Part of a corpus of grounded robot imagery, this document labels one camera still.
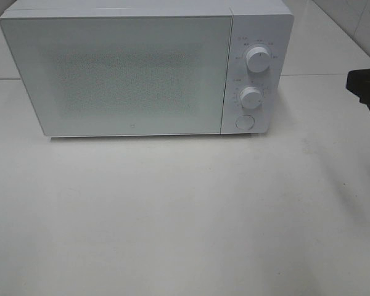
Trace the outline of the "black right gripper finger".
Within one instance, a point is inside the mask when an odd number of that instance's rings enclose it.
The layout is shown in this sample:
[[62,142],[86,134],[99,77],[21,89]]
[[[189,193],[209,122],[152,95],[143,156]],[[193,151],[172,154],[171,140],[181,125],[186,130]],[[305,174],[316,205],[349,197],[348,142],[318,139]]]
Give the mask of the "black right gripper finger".
[[370,68],[352,70],[348,73],[346,89],[360,99],[370,111]]

